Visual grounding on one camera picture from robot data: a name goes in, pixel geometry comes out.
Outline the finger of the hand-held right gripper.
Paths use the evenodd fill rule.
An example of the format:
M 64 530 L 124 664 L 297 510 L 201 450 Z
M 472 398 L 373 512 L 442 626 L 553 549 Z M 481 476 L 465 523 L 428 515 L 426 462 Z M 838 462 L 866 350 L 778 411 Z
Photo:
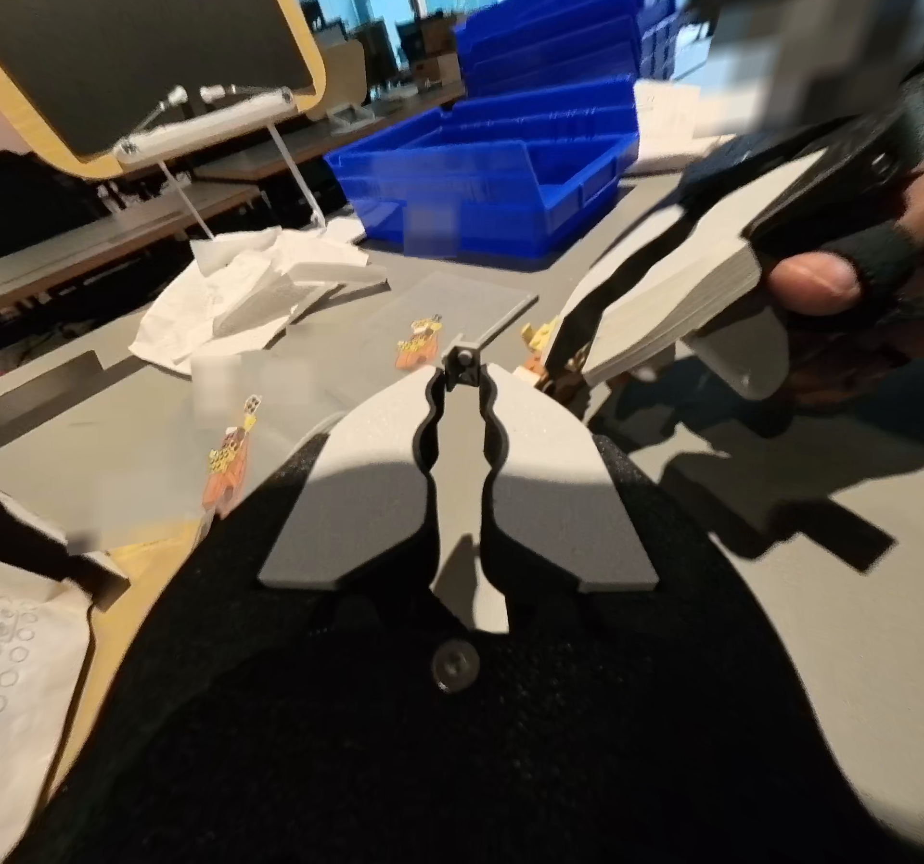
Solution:
M 585 381 L 594 386 L 636 369 L 754 290 L 762 267 L 743 230 L 824 155 L 788 161 L 707 211 L 676 249 L 605 309 L 584 362 Z
M 550 378 L 565 374 L 567 364 L 595 338 L 606 309 L 674 251 L 696 221 L 696 215 L 682 204 L 661 201 L 588 270 L 562 308 L 543 351 L 543 366 Z

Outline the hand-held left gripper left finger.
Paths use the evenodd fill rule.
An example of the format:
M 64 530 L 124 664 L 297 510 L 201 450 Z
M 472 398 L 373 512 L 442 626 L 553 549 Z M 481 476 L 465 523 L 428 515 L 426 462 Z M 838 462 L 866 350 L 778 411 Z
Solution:
M 260 569 L 272 589 L 332 591 L 425 526 L 426 431 L 439 419 L 441 369 L 425 365 L 329 432 Z

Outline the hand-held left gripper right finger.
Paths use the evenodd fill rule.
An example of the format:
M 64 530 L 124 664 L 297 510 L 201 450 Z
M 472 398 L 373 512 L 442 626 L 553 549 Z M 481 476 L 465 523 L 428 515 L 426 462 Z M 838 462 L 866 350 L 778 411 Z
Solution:
M 489 474 L 480 563 L 501 593 L 634 593 L 659 576 L 594 437 L 495 363 L 479 379 Z

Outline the orange tan brick model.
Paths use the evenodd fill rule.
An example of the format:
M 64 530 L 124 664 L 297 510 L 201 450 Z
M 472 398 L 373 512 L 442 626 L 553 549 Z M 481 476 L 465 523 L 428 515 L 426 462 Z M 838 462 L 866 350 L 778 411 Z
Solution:
M 533 328 L 529 323 L 522 327 L 521 339 L 526 345 L 528 356 L 524 363 L 515 368 L 514 376 L 566 406 L 575 401 L 579 392 L 586 386 L 582 368 L 590 350 L 590 343 L 579 348 L 561 369 L 549 374 L 541 362 L 541 355 L 557 322 L 558 319 L 555 318 L 539 328 Z

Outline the small dark grey brick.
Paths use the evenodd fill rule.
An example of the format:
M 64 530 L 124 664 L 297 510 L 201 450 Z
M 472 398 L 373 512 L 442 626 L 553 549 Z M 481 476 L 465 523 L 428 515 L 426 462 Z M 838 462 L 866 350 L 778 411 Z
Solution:
M 481 363 L 478 345 L 456 340 L 445 351 L 442 369 L 447 393 L 454 391 L 457 386 L 479 387 Z

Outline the person's right hand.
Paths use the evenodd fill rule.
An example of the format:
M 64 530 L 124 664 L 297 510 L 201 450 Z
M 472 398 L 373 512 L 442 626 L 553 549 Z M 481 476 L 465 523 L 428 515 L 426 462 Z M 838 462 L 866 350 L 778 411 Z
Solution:
M 789 313 L 833 316 L 859 304 L 862 287 L 849 261 L 812 252 L 768 274 L 770 293 Z M 777 396 L 808 415 L 832 415 L 871 393 L 923 355 L 922 321 L 837 335 L 789 329 L 790 370 Z

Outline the blue plastic bin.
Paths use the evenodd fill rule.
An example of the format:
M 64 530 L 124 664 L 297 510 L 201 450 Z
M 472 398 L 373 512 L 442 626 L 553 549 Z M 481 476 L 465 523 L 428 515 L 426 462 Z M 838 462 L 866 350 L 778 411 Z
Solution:
M 404 255 L 539 267 L 613 206 L 639 155 L 628 75 L 467 98 L 330 151 L 369 239 Z

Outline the grey instruction booklet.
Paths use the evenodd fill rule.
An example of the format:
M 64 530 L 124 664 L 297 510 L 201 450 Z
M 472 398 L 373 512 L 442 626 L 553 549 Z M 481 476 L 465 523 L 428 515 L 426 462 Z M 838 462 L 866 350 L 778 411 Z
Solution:
M 70 550 L 144 543 L 188 521 L 210 526 L 309 437 L 402 379 L 399 348 L 414 322 L 436 319 L 439 363 L 453 339 L 483 348 L 538 298 L 452 271 L 367 292 L 335 305 L 344 320 L 312 310 L 269 350 L 197 359 L 191 378 L 147 366 L 100 395 L 112 410 L 94 399 L 67 449 L 80 466 L 64 495 Z

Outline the brown cardboard box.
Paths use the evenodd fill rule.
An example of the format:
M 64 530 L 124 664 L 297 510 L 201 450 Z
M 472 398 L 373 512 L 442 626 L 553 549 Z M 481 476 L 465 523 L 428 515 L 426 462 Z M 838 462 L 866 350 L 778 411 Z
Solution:
M 90 599 L 90 643 L 57 755 L 38 805 L 63 781 L 86 742 L 128 647 L 191 551 L 195 527 L 178 537 L 71 555 L 63 533 L 2 495 L 2 564 L 70 582 Z

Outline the torn white paper bag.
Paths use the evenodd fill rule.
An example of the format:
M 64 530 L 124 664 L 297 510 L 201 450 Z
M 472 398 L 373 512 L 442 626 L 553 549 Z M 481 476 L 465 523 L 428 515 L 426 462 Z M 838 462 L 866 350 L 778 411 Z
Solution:
M 342 288 L 377 289 L 387 270 L 326 229 L 272 227 L 191 242 L 193 261 L 161 292 L 130 345 L 137 358 L 182 375 L 204 355 L 265 349 L 300 316 Z

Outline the stack of blue plastic bins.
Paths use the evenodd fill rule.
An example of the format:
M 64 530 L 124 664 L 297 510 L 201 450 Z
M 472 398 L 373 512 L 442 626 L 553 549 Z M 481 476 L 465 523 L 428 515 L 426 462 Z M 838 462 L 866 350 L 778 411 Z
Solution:
M 612 76 L 669 82 L 686 23 L 678 0 L 504 0 L 456 27 L 468 97 Z

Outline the background wooden table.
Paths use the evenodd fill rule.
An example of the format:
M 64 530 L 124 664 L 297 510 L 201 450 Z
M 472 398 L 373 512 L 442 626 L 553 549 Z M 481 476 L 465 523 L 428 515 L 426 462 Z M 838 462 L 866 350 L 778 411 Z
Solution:
M 400 102 L 378 102 L 373 107 L 375 119 L 346 132 L 334 132 L 328 120 L 322 120 L 304 129 L 282 135 L 285 149 L 295 165 L 310 162 L 326 156 L 342 146 L 356 142 L 377 131 L 383 131 L 406 119 L 416 117 L 430 109 L 452 105 L 466 96 L 463 82 L 440 85 Z M 260 142 L 248 148 L 216 158 L 205 164 L 195 165 L 193 175 L 197 179 L 219 183 L 255 184 L 266 178 L 288 170 L 283 155 L 273 140 Z

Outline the white circle print paper bag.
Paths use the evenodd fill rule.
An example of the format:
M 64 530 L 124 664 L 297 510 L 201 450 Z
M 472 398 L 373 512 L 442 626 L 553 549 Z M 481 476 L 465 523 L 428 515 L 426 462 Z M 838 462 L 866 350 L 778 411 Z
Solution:
M 90 599 L 1 566 L 1 858 L 24 835 L 58 753 L 90 643 Z

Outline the black board with wooden rim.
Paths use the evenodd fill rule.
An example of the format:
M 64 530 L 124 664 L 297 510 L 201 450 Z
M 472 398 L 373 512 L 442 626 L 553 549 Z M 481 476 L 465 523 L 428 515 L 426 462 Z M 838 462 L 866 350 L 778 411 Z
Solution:
M 114 153 L 182 87 L 287 88 L 322 101 L 327 71 L 298 0 L 1 0 L 2 118 L 48 165 L 119 176 Z

